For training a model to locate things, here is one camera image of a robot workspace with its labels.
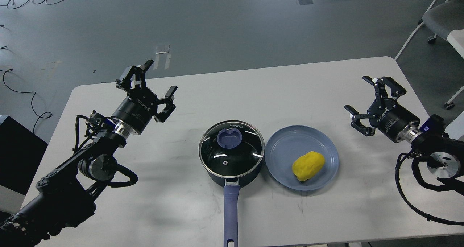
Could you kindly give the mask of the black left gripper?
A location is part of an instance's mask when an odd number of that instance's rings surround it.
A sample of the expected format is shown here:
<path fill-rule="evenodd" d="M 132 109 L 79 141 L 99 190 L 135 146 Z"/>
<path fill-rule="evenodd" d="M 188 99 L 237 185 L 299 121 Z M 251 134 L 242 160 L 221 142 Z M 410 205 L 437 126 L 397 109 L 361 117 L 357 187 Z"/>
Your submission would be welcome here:
<path fill-rule="evenodd" d="M 154 60 L 147 60 L 143 65 L 129 66 L 116 79 L 116 88 L 124 90 L 127 96 L 111 115 L 111 119 L 124 122 L 137 135 L 144 131 L 152 117 L 156 122 L 164 123 L 176 108 L 174 93 L 178 86 L 171 86 L 162 99 L 158 99 L 146 86 L 145 73 L 153 63 Z M 158 105 L 165 105 L 161 112 L 157 112 Z"/>

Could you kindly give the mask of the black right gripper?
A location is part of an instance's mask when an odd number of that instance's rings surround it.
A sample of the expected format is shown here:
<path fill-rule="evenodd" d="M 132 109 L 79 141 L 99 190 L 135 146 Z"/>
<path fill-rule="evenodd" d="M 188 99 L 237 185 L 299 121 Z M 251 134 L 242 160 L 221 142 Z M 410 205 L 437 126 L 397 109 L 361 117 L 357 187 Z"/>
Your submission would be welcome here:
<path fill-rule="evenodd" d="M 376 98 L 366 114 L 360 114 L 350 105 L 344 106 L 350 113 L 350 125 L 364 136 L 373 136 L 377 128 L 391 141 L 399 143 L 403 140 L 400 133 L 407 126 L 418 126 L 421 121 L 415 114 L 397 103 L 399 97 L 406 95 L 406 89 L 391 77 L 363 76 L 362 79 L 373 85 Z M 369 119 L 372 127 L 362 124 L 361 119 Z"/>

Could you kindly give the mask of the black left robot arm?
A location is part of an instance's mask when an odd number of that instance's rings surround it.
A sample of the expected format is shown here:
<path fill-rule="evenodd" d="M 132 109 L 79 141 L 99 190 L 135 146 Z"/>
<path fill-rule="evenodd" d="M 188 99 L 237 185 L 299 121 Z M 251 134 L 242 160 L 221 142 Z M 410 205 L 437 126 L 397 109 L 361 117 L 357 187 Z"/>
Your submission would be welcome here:
<path fill-rule="evenodd" d="M 86 117 L 86 139 L 76 142 L 73 155 L 36 183 L 39 194 L 16 214 L 1 222 L 2 247 L 35 247 L 67 227 L 78 227 L 96 211 L 95 200 L 108 186 L 122 188 L 137 183 L 132 170 L 114 157 L 130 135 L 140 135 L 151 119 L 165 122 L 175 110 L 171 86 L 162 98 L 146 85 L 153 65 L 129 66 L 116 80 L 125 99 L 110 117 L 92 111 Z"/>

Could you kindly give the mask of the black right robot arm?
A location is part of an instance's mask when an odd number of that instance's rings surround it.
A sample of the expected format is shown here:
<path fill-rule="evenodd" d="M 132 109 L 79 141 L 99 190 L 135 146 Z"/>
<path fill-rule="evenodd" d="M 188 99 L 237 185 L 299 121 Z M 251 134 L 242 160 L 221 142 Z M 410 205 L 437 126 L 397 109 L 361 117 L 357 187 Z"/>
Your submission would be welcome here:
<path fill-rule="evenodd" d="M 365 114 L 350 105 L 344 106 L 350 114 L 351 127 L 367 137 L 379 130 L 394 143 L 409 143 L 411 151 L 400 153 L 395 166 L 395 183 L 401 198 L 427 221 L 462 226 L 463 222 L 439 218 L 413 206 L 401 188 L 400 170 L 404 161 L 411 159 L 413 176 L 424 189 L 463 195 L 463 182 L 459 180 L 463 177 L 463 142 L 449 137 L 439 115 L 430 116 L 421 126 L 421 120 L 398 103 L 406 89 L 393 78 L 363 76 L 363 80 L 373 86 L 375 98 Z"/>

